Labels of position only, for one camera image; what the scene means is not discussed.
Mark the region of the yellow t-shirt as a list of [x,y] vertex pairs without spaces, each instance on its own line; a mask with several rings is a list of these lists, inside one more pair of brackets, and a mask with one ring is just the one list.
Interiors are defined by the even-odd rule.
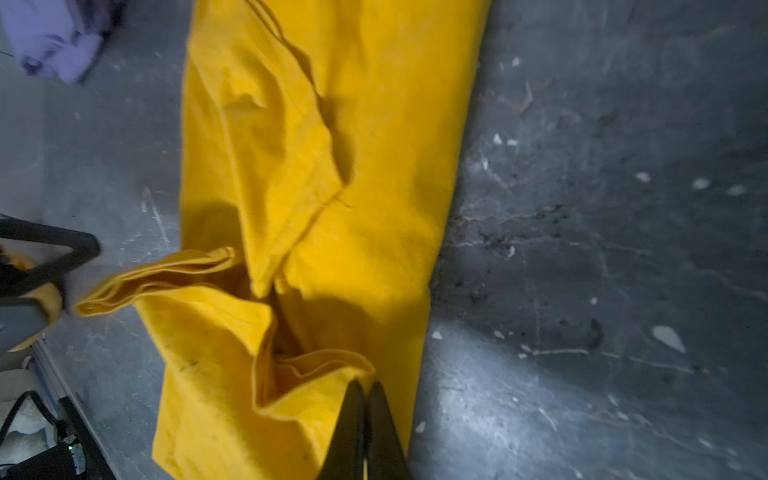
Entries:
[[347,386],[408,443],[486,1],[198,1],[180,249],[105,280],[164,363],[175,479],[314,479]]

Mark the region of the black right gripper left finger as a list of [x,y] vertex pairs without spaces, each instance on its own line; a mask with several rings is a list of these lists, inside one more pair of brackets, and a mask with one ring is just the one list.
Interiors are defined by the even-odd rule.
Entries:
[[318,480],[362,480],[365,476],[366,398],[349,383]]

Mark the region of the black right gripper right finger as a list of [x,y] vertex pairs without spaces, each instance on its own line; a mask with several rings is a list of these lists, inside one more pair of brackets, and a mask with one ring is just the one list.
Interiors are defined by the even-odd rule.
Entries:
[[368,479],[412,479],[389,403],[380,382],[372,385],[368,398],[366,435]]

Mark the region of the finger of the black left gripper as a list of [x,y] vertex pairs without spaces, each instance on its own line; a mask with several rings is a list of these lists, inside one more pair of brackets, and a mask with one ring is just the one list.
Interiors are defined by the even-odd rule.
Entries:
[[87,262],[88,259],[66,255],[26,271],[21,271],[8,263],[2,263],[1,296],[20,297],[63,277]]
[[57,259],[64,264],[84,264],[101,253],[97,238],[90,233],[14,217],[1,218],[1,238],[67,247],[69,252]]

